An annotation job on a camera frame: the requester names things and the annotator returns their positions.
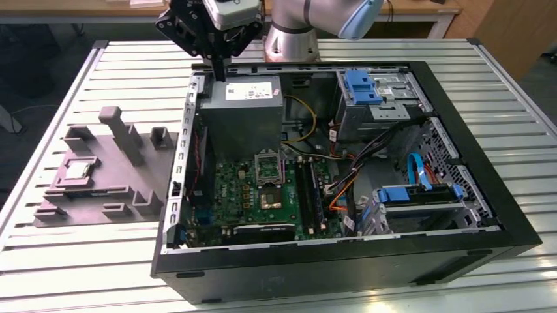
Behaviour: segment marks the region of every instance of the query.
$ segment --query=aluminum slotted table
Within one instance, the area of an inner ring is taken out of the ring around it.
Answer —
[[[428,61],[544,244],[449,284],[201,306],[226,312],[497,312],[557,307],[557,128],[483,46],[322,40],[322,61]],[[262,62],[261,42],[235,62]],[[35,228],[70,125],[109,134],[103,106],[139,132],[181,127],[191,58],[171,42],[98,42],[0,212],[0,312],[195,310],[150,277],[158,222]]]

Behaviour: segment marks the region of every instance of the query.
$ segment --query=wire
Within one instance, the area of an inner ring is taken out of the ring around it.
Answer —
[[[14,115],[14,114],[18,114],[19,112],[23,112],[23,111],[28,110],[28,109],[46,108],[46,107],[59,108],[60,106],[55,106],[54,104],[46,104],[46,105],[42,105],[42,106],[28,106],[27,108],[23,108],[23,109],[19,109],[19,110],[14,111],[11,114]]]
[[[334,146],[337,145],[337,142],[332,142],[332,146],[330,146],[330,148],[329,148],[329,153],[332,154],[332,156],[333,157],[337,157],[337,158],[344,158],[344,155],[336,155],[334,154]],[[350,158],[352,160],[356,158],[356,156],[352,154],[352,153],[349,153],[348,155],[346,155],[346,157],[348,158]]]
[[[317,157],[317,158],[326,158],[328,160],[342,160],[342,158],[336,158],[332,157],[329,155],[321,155],[317,153],[308,153],[305,151],[302,151],[301,149],[296,148],[293,145],[290,145],[289,143],[282,143],[290,150],[293,150],[296,153],[298,153],[300,155],[306,155],[309,157]]]
[[[429,173],[429,175],[430,175],[430,177],[432,177],[432,182],[434,183],[434,184],[438,184],[438,179],[437,179],[437,175],[436,175],[436,173],[433,172],[433,170],[432,170],[432,167],[429,166],[429,164],[425,164],[425,169],[426,169],[426,172]]]
[[[394,8],[393,8],[392,0],[386,0],[386,2],[389,4],[389,17],[388,17],[386,21],[392,22],[392,21],[394,21]]]
[[[390,127],[385,132],[382,132],[365,146],[360,154],[356,156],[356,159],[353,161],[352,167],[362,160],[365,155],[374,155],[378,151],[381,151],[390,140],[394,137],[396,132],[405,129],[409,126],[418,125],[422,122],[425,122],[428,117],[417,117],[416,119],[410,119],[408,121],[398,122],[394,126]]]
[[[302,137],[304,136],[304,126],[298,129],[298,133],[300,133],[300,136]],[[310,148],[313,153],[318,152],[314,144],[309,141],[308,138],[305,140],[302,140],[302,142],[308,145],[308,147]]]
[[[312,114],[313,125],[312,125],[310,132],[305,136],[302,136],[302,137],[300,137],[297,139],[284,141],[284,143],[301,142],[302,140],[305,140],[316,132],[316,128],[317,128],[317,114],[313,111],[310,105],[308,105],[308,103],[305,103],[305,101],[302,101],[302,99],[300,99],[298,97],[292,96],[292,95],[286,95],[285,98],[292,98],[296,101],[298,101],[306,107],[306,109],[310,111],[310,114]]]
[[[341,185],[342,183],[345,183],[350,179],[352,175],[358,173],[358,171],[360,171],[360,169],[361,169],[362,166],[364,166],[364,164],[360,164],[357,168],[353,168],[352,171],[350,171],[350,173],[345,176],[345,178],[342,180],[340,180],[340,181],[336,181],[332,184],[332,186],[329,186],[328,189],[329,190],[333,190],[333,189],[337,188],[338,185]]]
[[[329,204],[329,210],[330,211],[348,211],[349,209],[345,207],[337,207],[334,204],[337,203],[340,197],[342,196],[342,194],[346,192],[346,189],[349,189],[350,185],[354,183],[357,178],[357,175],[354,176],[354,178],[346,183],[345,187],[342,188],[341,192],[337,194],[337,196],[334,197],[332,204]]]

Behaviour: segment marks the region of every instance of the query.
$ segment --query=blue plastic latch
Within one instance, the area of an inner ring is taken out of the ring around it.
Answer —
[[[369,213],[372,213],[372,208],[370,208],[370,206],[368,206],[368,208],[366,208],[366,210],[365,210],[365,212],[364,212],[364,214],[362,214],[362,220],[366,220],[366,218],[368,218],[368,216],[369,216]]]
[[[385,202],[388,202],[388,201],[389,201],[389,196],[386,195],[386,191],[385,191],[385,189],[380,189],[380,190],[377,190],[377,196],[378,196],[378,198],[380,198],[380,202],[381,202],[381,203],[385,203]]]
[[[389,200],[392,201],[409,201],[410,196],[405,187],[389,187],[384,188],[388,193]]]
[[[364,70],[345,72],[345,86],[353,94],[353,102],[358,105],[381,104],[384,97],[376,93],[376,82]]]
[[[461,185],[453,184],[455,196],[459,200],[464,199],[464,191]]]

